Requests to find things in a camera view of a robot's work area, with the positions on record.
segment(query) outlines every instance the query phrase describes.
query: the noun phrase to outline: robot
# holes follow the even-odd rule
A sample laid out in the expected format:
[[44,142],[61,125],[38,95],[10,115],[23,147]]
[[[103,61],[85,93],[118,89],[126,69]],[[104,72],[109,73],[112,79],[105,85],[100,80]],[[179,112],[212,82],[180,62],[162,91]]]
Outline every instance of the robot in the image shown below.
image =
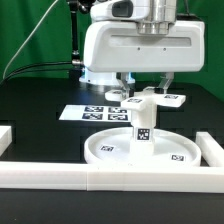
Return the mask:
[[[95,1],[95,0],[67,0],[67,3],[71,11],[71,21],[72,21],[72,63],[75,69],[83,72],[79,73],[80,83],[89,84],[90,86],[113,86],[119,87],[119,80],[117,79],[116,72],[92,72],[87,67],[84,67],[83,62],[80,59],[79,49],[78,49],[78,27],[77,27],[77,12],[80,11],[82,14],[87,14],[93,6],[96,6],[105,0]],[[131,77],[131,74],[127,77],[128,84],[134,84],[135,80]]]
[[[85,143],[88,163],[200,166],[195,143],[154,129],[157,105],[180,107],[185,101],[185,96],[167,94],[174,72],[199,71],[204,64],[204,23],[176,19],[176,4],[177,0],[112,0],[91,8],[94,23],[86,34],[84,65],[96,74],[117,73],[121,90],[111,90],[105,97],[131,110],[133,127],[90,136]],[[127,82],[130,72],[166,76],[158,88],[134,92]],[[157,94],[161,88],[164,94]]]

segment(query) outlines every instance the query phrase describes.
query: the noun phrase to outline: black table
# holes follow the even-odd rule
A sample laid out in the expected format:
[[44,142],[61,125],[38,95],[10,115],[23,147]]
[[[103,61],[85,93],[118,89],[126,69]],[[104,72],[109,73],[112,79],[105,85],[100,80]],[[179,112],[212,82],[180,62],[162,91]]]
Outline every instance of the black table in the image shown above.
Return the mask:
[[[138,83],[137,89],[147,86]],[[194,84],[173,84],[185,94],[179,109],[158,108],[157,128],[192,140],[208,131],[224,145],[224,103]],[[89,135],[124,123],[59,121],[66,104],[111,105],[104,93],[69,79],[16,78],[0,87],[0,125],[13,143],[1,161],[85,163]],[[85,192],[0,189],[0,223],[223,223],[223,194]]]

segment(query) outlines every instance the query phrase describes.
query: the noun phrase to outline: white block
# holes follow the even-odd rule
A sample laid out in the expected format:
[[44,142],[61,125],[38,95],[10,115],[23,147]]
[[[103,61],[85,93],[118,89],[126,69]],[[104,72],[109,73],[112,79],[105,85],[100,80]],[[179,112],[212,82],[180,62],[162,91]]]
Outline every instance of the white block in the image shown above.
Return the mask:
[[93,167],[88,191],[163,191],[224,193],[224,168]]
[[210,167],[224,167],[224,150],[208,132],[197,132],[196,144]]
[[12,142],[12,131],[10,126],[0,126],[0,156]]
[[57,163],[0,163],[0,188],[86,190],[88,166]]

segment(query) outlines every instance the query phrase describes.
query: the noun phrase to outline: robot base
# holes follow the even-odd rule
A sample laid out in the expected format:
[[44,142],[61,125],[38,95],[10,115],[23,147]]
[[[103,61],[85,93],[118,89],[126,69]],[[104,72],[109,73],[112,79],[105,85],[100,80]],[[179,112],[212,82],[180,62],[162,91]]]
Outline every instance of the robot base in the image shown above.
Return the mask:
[[[79,81],[99,86],[120,86],[116,78],[116,72],[91,72],[87,68],[85,69],[85,74],[80,77]],[[135,79],[131,77],[130,73],[128,75],[127,83],[135,83]]]
[[132,128],[98,132],[85,142],[85,160],[89,164],[137,166],[200,166],[200,148],[191,140],[159,129],[154,130],[154,154],[144,161],[130,162]]

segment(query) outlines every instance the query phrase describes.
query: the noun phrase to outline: qr code sticker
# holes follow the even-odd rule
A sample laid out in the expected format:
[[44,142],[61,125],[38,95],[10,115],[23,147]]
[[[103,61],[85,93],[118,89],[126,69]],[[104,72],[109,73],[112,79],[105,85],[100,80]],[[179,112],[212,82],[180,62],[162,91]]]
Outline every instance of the qr code sticker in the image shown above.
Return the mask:
[[171,155],[171,160],[184,162],[186,160],[185,156],[182,155]]
[[133,98],[133,99],[128,100],[128,102],[129,103],[141,103],[142,100]]
[[84,113],[82,115],[82,119],[84,119],[84,120],[102,120],[103,114]]
[[127,115],[121,115],[121,114],[109,114],[108,115],[109,121],[127,121],[128,116]]
[[109,113],[126,114],[128,111],[121,109],[120,107],[109,107]]
[[121,94],[121,93],[122,93],[122,91],[119,91],[119,90],[113,91],[113,94]]
[[150,129],[138,129],[137,140],[138,141],[149,141]]
[[178,98],[178,96],[175,96],[175,95],[166,95],[165,98],[166,98],[166,99],[175,100],[175,99]]
[[101,148],[100,148],[101,151],[106,151],[106,152],[112,152],[114,150],[114,147],[113,146],[107,146],[107,145],[103,145]]
[[103,112],[104,107],[95,107],[95,106],[88,106],[85,107],[85,112]]

